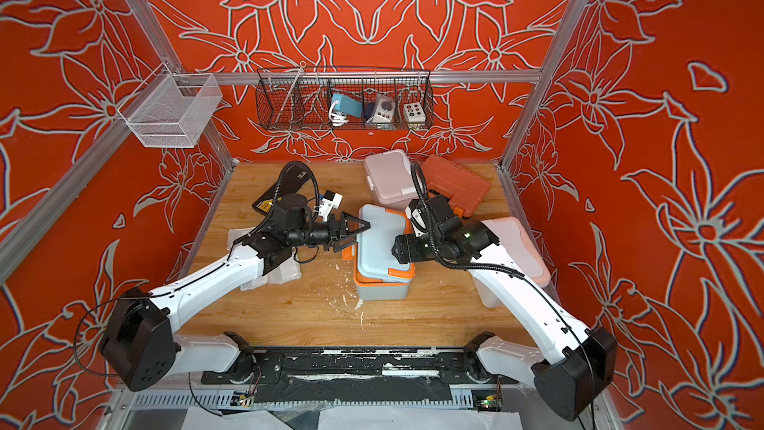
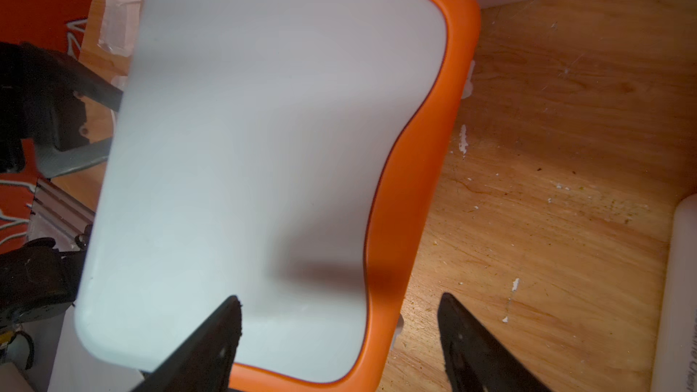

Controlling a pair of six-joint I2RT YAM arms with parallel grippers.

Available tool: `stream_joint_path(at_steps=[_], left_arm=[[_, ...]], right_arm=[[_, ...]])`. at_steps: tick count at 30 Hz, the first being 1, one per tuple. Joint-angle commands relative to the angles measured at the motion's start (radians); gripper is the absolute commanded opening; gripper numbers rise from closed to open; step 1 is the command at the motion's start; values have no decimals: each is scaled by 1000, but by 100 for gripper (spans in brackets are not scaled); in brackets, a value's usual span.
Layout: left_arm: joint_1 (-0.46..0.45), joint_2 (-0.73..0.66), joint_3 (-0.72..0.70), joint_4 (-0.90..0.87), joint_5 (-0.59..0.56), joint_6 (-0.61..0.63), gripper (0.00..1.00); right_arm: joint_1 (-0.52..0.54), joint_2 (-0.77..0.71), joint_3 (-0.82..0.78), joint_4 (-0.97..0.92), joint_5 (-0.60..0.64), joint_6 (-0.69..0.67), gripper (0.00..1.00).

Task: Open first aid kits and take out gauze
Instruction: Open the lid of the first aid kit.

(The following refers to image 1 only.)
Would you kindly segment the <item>grey first aid box orange handle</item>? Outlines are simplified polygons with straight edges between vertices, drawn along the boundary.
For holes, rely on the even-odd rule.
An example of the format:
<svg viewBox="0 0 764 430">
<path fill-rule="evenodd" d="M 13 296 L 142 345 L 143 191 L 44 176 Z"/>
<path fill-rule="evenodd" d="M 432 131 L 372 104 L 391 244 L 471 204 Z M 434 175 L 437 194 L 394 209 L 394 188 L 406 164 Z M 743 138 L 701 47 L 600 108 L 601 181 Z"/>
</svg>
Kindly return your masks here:
<svg viewBox="0 0 764 430">
<path fill-rule="evenodd" d="M 374 204 L 363 205 L 359 218 L 370 228 L 343 252 L 353 262 L 353 282 L 362 301 L 400 301 L 408 296 L 416 275 L 413 264 L 400 264 L 392 253 L 395 238 L 412 232 L 406 215 Z"/>
</svg>

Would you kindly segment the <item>white gauze packet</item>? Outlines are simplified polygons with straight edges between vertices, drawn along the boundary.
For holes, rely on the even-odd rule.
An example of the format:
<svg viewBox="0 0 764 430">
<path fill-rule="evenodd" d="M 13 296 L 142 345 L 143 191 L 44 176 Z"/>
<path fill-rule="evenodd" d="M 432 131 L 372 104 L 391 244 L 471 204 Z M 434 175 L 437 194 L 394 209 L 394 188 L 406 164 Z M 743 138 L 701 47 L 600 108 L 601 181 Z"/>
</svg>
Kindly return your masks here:
<svg viewBox="0 0 764 430">
<path fill-rule="evenodd" d="M 247 245 L 251 241 L 253 228 L 231 229 L 228 231 L 227 249 L 231 251 L 239 245 Z"/>
<path fill-rule="evenodd" d="M 252 291 L 267 285 L 283 285 L 300 278 L 302 278 L 300 263 L 296 262 L 293 258 L 288 258 L 288 260 L 280 264 L 276 270 L 272 270 L 268 275 L 242 284 L 240 290 Z"/>
</svg>

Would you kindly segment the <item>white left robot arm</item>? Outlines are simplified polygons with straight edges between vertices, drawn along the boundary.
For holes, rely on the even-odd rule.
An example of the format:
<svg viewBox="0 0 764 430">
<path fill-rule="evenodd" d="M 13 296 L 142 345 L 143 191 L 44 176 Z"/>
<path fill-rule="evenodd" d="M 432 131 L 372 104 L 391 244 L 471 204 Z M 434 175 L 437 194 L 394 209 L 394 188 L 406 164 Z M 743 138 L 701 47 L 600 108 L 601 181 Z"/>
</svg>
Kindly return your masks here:
<svg viewBox="0 0 764 430">
<path fill-rule="evenodd" d="M 133 288 L 117 298 L 99 353 L 133 392 L 169 375 L 214 372 L 235 383 L 254 378 L 252 346 L 236 332 L 183 336 L 193 317 L 248 282 L 265 278 L 306 247 L 339 252 L 370 230 L 346 212 L 320 217 L 322 198 L 274 190 L 264 220 L 237 238 L 229 253 L 202 270 L 148 293 Z"/>
</svg>

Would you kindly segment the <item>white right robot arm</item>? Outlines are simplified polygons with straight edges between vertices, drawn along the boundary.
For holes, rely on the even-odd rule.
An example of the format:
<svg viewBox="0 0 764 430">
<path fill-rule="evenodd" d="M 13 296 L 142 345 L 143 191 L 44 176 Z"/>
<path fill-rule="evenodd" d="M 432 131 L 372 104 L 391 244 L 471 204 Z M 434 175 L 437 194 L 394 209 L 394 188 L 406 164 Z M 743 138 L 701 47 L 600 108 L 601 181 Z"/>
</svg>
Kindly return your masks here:
<svg viewBox="0 0 764 430">
<path fill-rule="evenodd" d="M 536 345 L 505 342 L 485 332 L 466 347 L 479 369 L 532 386 L 546 405 L 567 421 L 595 410 L 596 398 L 612 383 L 618 342 L 612 332 L 590 328 L 554 302 L 527 274 L 485 224 L 465 223 L 442 195 L 430 196 L 418 163 L 410 172 L 417 198 L 412 214 L 419 235 L 396 237 L 392 253 L 402 264 L 435 261 L 470 273 L 523 325 Z"/>
</svg>

